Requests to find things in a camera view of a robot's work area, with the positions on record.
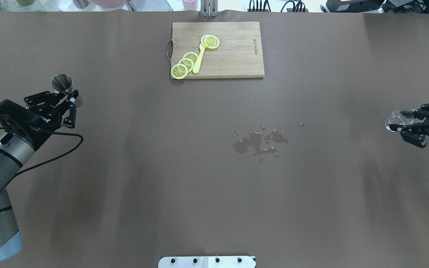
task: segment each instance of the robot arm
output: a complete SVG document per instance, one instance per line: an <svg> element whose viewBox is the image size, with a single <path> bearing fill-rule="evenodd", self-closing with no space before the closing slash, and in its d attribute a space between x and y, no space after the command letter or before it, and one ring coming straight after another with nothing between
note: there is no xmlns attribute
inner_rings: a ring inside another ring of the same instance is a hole
<svg viewBox="0 0 429 268"><path fill-rule="evenodd" d="M429 103L416 110L401 109L392 113L386 121L387 129L400 132L404 141L420 148L429 142Z"/></svg>
<svg viewBox="0 0 429 268"><path fill-rule="evenodd" d="M7 185L15 176L43 164L18 172L52 134L60 134L54 131L61 127L75 127L76 108L82 104L79 92L72 90L72 80L68 75L54 77L52 86L55 89L53 93L45 91L24 98L25 108L10 100L0 102L0 129L5 131L0 137L0 261L22 249ZM68 135L81 138L75 148L82 143L82 136Z"/></svg>

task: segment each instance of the wooden cutting board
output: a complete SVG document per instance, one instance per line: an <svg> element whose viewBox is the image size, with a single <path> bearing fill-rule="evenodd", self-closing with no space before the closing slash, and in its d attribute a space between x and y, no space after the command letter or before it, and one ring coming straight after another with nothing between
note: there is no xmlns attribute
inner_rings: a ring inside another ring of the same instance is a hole
<svg viewBox="0 0 429 268"><path fill-rule="evenodd" d="M200 38L219 38L217 49L206 49L200 72L185 79L264 77L263 48L259 22L174 22L172 67L185 53L199 54Z"/></svg>

